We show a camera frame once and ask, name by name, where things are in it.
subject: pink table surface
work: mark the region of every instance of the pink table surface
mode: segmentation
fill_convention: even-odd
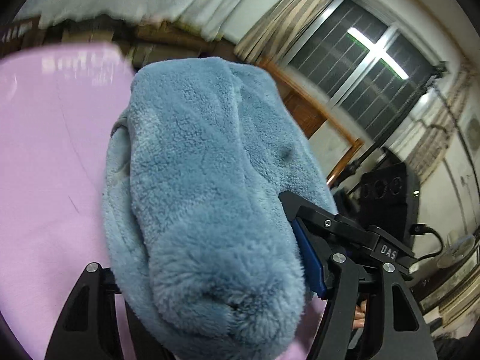
[[[110,265],[101,192],[110,129],[133,71],[111,44],[23,51],[0,61],[0,310],[33,360],[85,266]],[[118,324],[135,359],[123,302]],[[303,360],[324,304],[309,304],[280,357]]]

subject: window frame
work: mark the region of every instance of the window frame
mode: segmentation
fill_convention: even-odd
[[[289,66],[289,62],[293,57],[299,52],[304,44],[311,38],[311,36],[318,30],[318,28],[330,17],[330,15],[340,6],[345,0],[332,0],[330,4],[321,12],[321,14],[306,28],[298,40],[292,45],[288,50],[285,56],[280,61],[280,65],[289,70],[295,70],[294,67]],[[402,34],[412,45],[425,57],[425,59],[432,65],[435,66],[440,62],[440,58],[436,53],[423,42],[421,38],[416,35],[414,30],[405,25],[398,17],[393,13],[389,12],[380,2],[375,0],[352,0],[354,3],[367,10],[370,14],[374,15],[380,21],[382,21],[387,29],[381,35],[378,42],[384,48],[388,48],[395,39]],[[355,70],[349,75],[346,81],[342,86],[334,93],[330,98],[328,96],[322,96],[323,98],[328,98],[326,105],[329,108],[337,108],[342,104],[342,102],[348,97],[348,95],[357,87],[357,85],[365,78],[365,76],[371,71],[375,64],[380,60],[380,56],[375,55],[374,51],[369,51],[360,64],[355,68]],[[311,83],[309,86],[317,87],[314,83]],[[433,97],[429,93],[425,93],[415,104],[414,108],[406,119],[415,120],[420,119],[429,109]],[[390,138],[394,136],[398,137],[401,132],[393,134]]]

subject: finger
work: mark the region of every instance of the finger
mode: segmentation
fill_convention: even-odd
[[[364,319],[356,319],[353,321],[353,328],[354,329],[359,329],[361,327],[365,326],[365,320]]]
[[[361,312],[360,309],[355,309],[355,317],[356,320],[365,319],[365,313]]]

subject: black cable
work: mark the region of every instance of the black cable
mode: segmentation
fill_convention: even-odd
[[[447,109],[448,114],[450,115],[450,117],[452,117],[453,123],[455,125],[455,129],[457,130],[458,138],[460,139],[460,143],[462,144],[463,150],[465,151],[466,158],[468,159],[469,164],[472,168],[473,176],[475,178],[475,184],[477,185],[478,200],[480,200],[479,178],[477,176],[477,171],[475,170],[475,165],[473,163],[473,158],[470,154],[467,143],[465,142],[465,138],[463,137],[462,130],[460,130],[460,126],[458,125],[457,117],[452,112],[452,109],[450,108],[450,105],[448,105],[446,98],[443,96],[443,94],[440,91],[440,89],[438,88],[438,86],[436,84],[433,84],[432,87],[433,87],[433,90],[435,90],[435,92],[437,92],[438,97],[440,97],[440,100],[442,101],[443,106]]]
[[[438,239],[438,241],[440,242],[440,250],[436,251],[434,253],[429,253],[429,254],[426,254],[424,256],[421,256],[419,259],[417,259],[417,262],[425,260],[425,259],[429,259],[431,257],[437,257],[438,255],[440,255],[443,252],[443,248],[445,247],[445,245],[443,244],[442,236],[440,234],[438,234],[438,232],[436,230],[432,229],[431,227],[426,226],[425,230],[424,230],[424,234],[428,234],[428,233],[433,234]]]
[[[424,81],[422,85],[419,85],[419,88],[422,88],[423,96],[428,88],[433,85],[435,78],[437,75],[433,73],[433,75],[429,76],[428,79]],[[373,141],[373,145],[371,145],[359,158],[353,160],[349,163],[341,172],[340,175],[337,177],[335,182],[333,183],[332,187],[339,186],[343,181],[345,181],[350,176],[353,176],[356,171],[360,168],[360,165],[368,158],[370,155],[377,149],[381,148],[385,142],[390,138],[390,136],[395,132],[395,130],[400,126],[403,120],[407,117],[410,113],[412,108],[417,103],[419,97],[417,96],[410,96],[407,101],[403,104],[402,110],[398,112],[395,117],[387,124],[386,128],[380,134],[376,140]]]
[[[430,128],[436,128],[438,130],[442,130],[445,133],[445,135],[447,135],[447,138],[450,138],[450,133],[447,131],[447,129],[444,126],[440,126],[439,124],[433,123],[429,127]]]
[[[374,170],[377,170],[388,158],[388,153],[385,152],[383,158],[377,162],[375,164],[375,166],[373,167],[373,169],[371,170],[371,172],[373,172]],[[360,187],[360,182],[357,183],[357,185],[355,185],[350,191],[348,191],[346,194],[347,196],[350,196],[352,193],[354,193],[358,188]]]

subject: fuzzy blue towel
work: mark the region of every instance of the fuzzy blue towel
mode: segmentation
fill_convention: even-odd
[[[103,198],[124,297],[183,360],[274,359],[294,337],[305,293],[278,194],[336,213],[305,136],[257,67],[160,62],[131,91]]]

